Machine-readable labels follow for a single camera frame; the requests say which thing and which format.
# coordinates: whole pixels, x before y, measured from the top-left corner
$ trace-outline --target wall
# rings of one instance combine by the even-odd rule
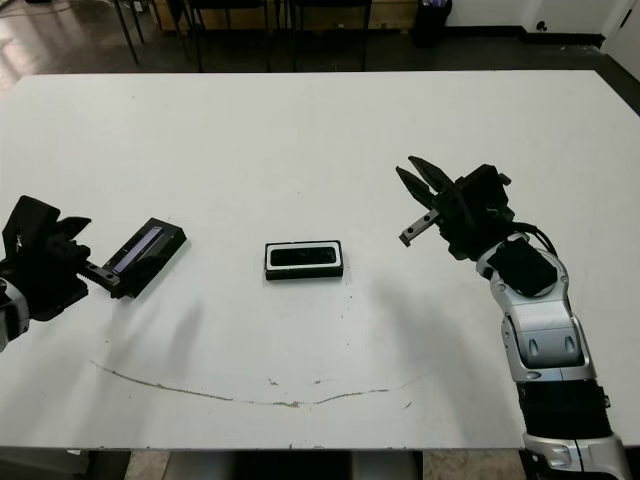
[[[522,26],[536,32],[544,21],[548,33],[600,33],[610,31],[612,16],[629,0],[530,0]]]
[[[448,25],[476,27],[520,25],[531,0],[453,0]]]

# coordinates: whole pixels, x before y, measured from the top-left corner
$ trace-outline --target black cable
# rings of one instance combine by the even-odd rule
[[[513,222],[513,226],[515,227],[516,231],[523,232],[523,233],[530,233],[531,235],[533,235],[538,239],[538,241],[550,254],[555,255],[556,257],[558,256],[558,252],[553,246],[551,239],[549,239],[549,237],[547,237],[547,235],[538,227],[536,227],[535,225],[531,225],[529,223],[523,223],[523,222]]]

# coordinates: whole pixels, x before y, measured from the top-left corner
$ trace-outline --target metal frame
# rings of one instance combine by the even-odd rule
[[[266,49],[266,57],[267,57],[267,72],[271,72],[271,46],[269,45],[269,11],[267,0],[262,0],[262,10],[264,14],[264,44]],[[195,42],[196,42],[196,57],[198,59],[198,72],[203,73],[204,68],[202,67],[202,53],[200,52],[200,28],[202,31],[206,31],[206,26],[204,24],[204,18],[202,17],[201,10],[224,10],[225,18],[227,21],[227,30],[231,29],[231,15],[229,10],[233,9],[233,7],[210,7],[210,8],[197,8],[194,7],[193,4],[189,4],[189,10],[191,10],[191,23],[193,25],[193,30],[195,32]],[[198,14],[198,21],[200,26],[196,24],[195,14]]]
[[[296,7],[300,8],[300,32],[304,32],[304,6],[302,5],[297,5],[296,4],[297,0],[289,0],[289,16],[291,17],[291,69],[294,72],[298,71],[298,61],[297,61],[297,44],[296,44]],[[367,70],[367,38],[368,38],[368,32],[369,32],[369,19],[371,17],[371,0],[369,1],[363,1],[362,2],[362,7],[364,7],[364,18],[363,18],[363,24],[362,24],[362,57],[361,57],[361,65],[362,65],[362,71],[366,71]],[[316,3],[313,5],[313,7],[323,7],[324,5],[322,5],[322,0],[316,0]],[[334,4],[327,4],[327,7],[336,7],[337,5]],[[340,8],[354,8],[360,5],[345,5],[344,7],[340,7]]]
[[[129,51],[131,52],[131,56],[133,57],[133,61],[136,65],[140,64],[140,61],[138,59],[138,56],[136,55],[136,51],[133,48],[133,42],[131,41],[131,35],[129,35],[129,29],[127,27],[127,23],[124,20],[124,16],[122,15],[122,8],[120,6],[120,2],[122,0],[114,0],[113,4],[116,8],[116,13],[118,14],[118,20],[120,21],[120,26],[122,27],[122,32],[124,33],[124,38],[127,40],[127,45],[129,46]],[[156,5],[155,0],[150,0],[151,1],[151,7],[153,8],[153,12],[154,15],[156,17],[156,21],[158,23],[158,28],[160,29],[161,32],[163,32],[163,27],[162,27],[162,20],[160,20],[160,14],[158,12],[158,6]],[[131,10],[131,15],[133,16],[133,22],[136,26],[136,30],[138,32],[138,37],[140,38],[140,43],[144,45],[144,37],[142,36],[142,29],[140,28],[140,21],[138,20],[138,14],[136,13],[136,9],[135,9],[135,5],[134,5],[134,0],[129,0],[129,9]],[[187,20],[187,25],[189,26],[189,29],[192,28],[192,23],[189,20],[189,14],[187,13],[187,9],[184,6],[184,4],[182,4],[182,11],[184,12],[184,16]],[[178,35],[178,40],[180,40],[180,44],[182,45],[182,49],[184,50],[184,54],[187,57],[187,60],[189,59],[189,50],[187,49],[187,45],[184,42],[184,38],[182,38],[182,31],[180,30],[180,26],[178,25],[178,18],[176,18],[173,14],[173,11],[171,10],[171,8],[169,8],[169,12],[171,14],[171,19],[173,20],[173,25],[176,29],[176,34]]]

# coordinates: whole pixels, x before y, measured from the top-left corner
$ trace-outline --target robotic arm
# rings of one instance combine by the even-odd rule
[[[409,160],[426,183],[396,170],[429,211],[400,240],[409,246],[435,224],[449,252],[476,262],[489,280],[504,315],[502,340],[526,424],[524,445],[538,469],[545,478],[630,480],[622,442],[607,418],[609,399],[571,310],[569,275],[544,233],[513,221],[504,191],[511,181],[482,165],[453,182],[429,162]],[[530,235],[544,249],[534,248]]]
[[[0,352],[27,332],[30,319],[51,320],[86,296],[78,275],[112,298],[135,298],[186,240],[182,229],[152,218],[101,268],[74,240],[91,220],[59,217],[57,208],[22,196],[2,231]]]

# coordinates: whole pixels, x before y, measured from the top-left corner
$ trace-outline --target chair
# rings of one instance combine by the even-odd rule
[[[113,0],[113,3],[116,8],[116,13],[118,14],[118,19],[120,20],[120,26],[122,27],[122,32],[124,33],[124,37],[127,40],[127,45],[129,45],[129,51],[131,52],[133,61],[135,62],[136,65],[138,65],[140,62],[138,61],[138,56],[136,55],[136,51],[133,48],[133,43],[131,42],[131,36],[129,35],[129,29],[127,28],[127,24],[124,21],[124,16],[122,15],[122,9],[120,8],[120,1],[121,0]],[[171,19],[173,20],[173,24],[176,29],[176,33],[178,35],[178,39],[180,40],[180,44],[182,45],[184,54],[188,59],[189,51],[187,50],[187,46],[184,43],[184,39],[182,38],[182,32],[180,31],[178,22],[180,21],[180,17],[184,12],[187,25],[191,30],[191,20],[189,19],[189,15],[187,15],[187,11],[185,9],[184,3],[182,3],[182,0],[167,0],[167,5],[169,6],[169,12],[171,14]],[[156,17],[156,22],[158,23],[158,28],[160,29],[160,31],[162,31],[162,21],[160,20],[158,7],[156,5],[155,0],[151,0],[151,6],[153,8],[153,12]],[[133,0],[129,0],[129,10],[131,10],[131,15],[133,16],[133,22],[135,23],[136,30],[138,31],[138,38],[140,38],[140,43],[144,45],[144,37],[142,36],[142,30],[140,29],[140,22],[138,21],[138,15],[136,14],[136,9],[133,4]]]
[[[267,57],[267,71],[271,71],[271,51],[269,48],[269,13],[267,11],[267,0],[190,0],[191,5],[191,23],[194,26],[196,41],[196,56],[198,57],[198,71],[203,72],[202,55],[200,53],[200,34],[199,28],[196,26],[195,14],[202,30],[205,30],[204,19],[202,18],[202,10],[224,10],[227,20],[227,29],[231,29],[231,17],[229,10],[239,10],[247,8],[263,8],[264,12],[264,42]]]
[[[331,8],[354,8],[364,7],[364,21],[362,25],[362,71],[367,66],[367,32],[369,30],[369,17],[371,16],[372,0],[288,0],[289,15],[291,16],[291,62],[294,72],[298,71],[296,58],[296,7],[300,8],[300,31],[304,31],[304,9],[305,7],[331,7]]]

